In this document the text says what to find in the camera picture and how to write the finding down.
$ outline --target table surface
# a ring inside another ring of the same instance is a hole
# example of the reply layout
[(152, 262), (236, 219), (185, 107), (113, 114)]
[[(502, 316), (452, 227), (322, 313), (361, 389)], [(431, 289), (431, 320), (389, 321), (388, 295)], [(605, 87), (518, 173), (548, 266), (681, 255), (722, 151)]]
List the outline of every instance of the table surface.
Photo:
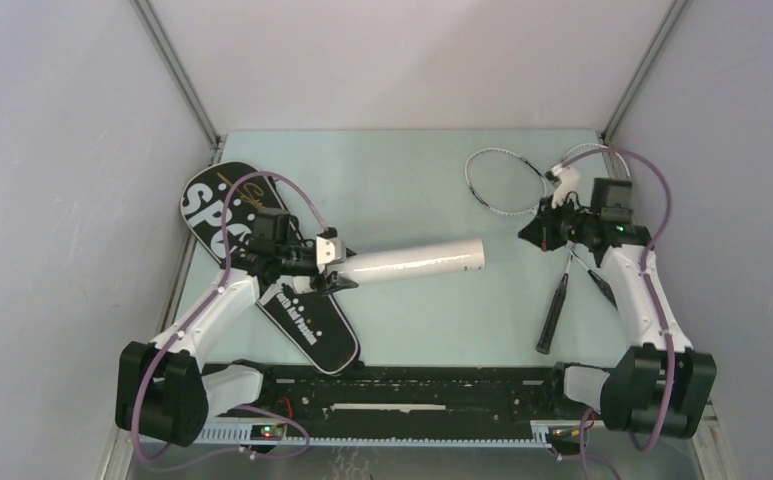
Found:
[[(483, 240), (482, 271), (366, 285), (336, 295), (367, 364), (614, 366), (627, 349), (618, 313), (576, 264), (551, 354), (534, 350), (566, 251), (543, 253), (518, 239), (531, 217), (491, 213), (463, 178), (465, 159), (482, 148), (509, 149), (545, 169), (569, 148), (596, 140), (589, 130), (234, 132), (222, 161), (242, 160), (291, 178), (357, 252)], [(592, 178), (607, 170), (600, 155), (579, 162), (578, 169), (578, 193), (585, 202)], [(535, 174), (503, 154), (478, 157), (470, 173), (480, 194), (499, 208), (520, 210), (542, 196)], [(316, 234), (317, 223), (303, 202), (288, 187), (279, 189), (304, 234)], [(200, 298), (217, 271), (210, 256), (196, 248), (178, 315)], [(209, 361), (239, 358), (306, 363), (256, 308), (231, 325)]]

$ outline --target white wall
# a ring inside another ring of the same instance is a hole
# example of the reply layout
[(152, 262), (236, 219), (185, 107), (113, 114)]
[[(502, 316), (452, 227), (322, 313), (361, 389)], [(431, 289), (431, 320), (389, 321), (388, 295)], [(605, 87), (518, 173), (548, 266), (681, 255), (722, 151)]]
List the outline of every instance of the white wall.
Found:
[[(742, 478), (773, 478), (773, 2), (694, 2), (616, 144), (674, 188), (660, 276), (716, 358), (713, 400)], [(634, 179), (653, 224), (659, 185), (643, 169)]]
[(671, 0), (156, 0), (216, 128), (602, 130)]
[(0, 1), (0, 479), (94, 475), (208, 152), (129, 2)]

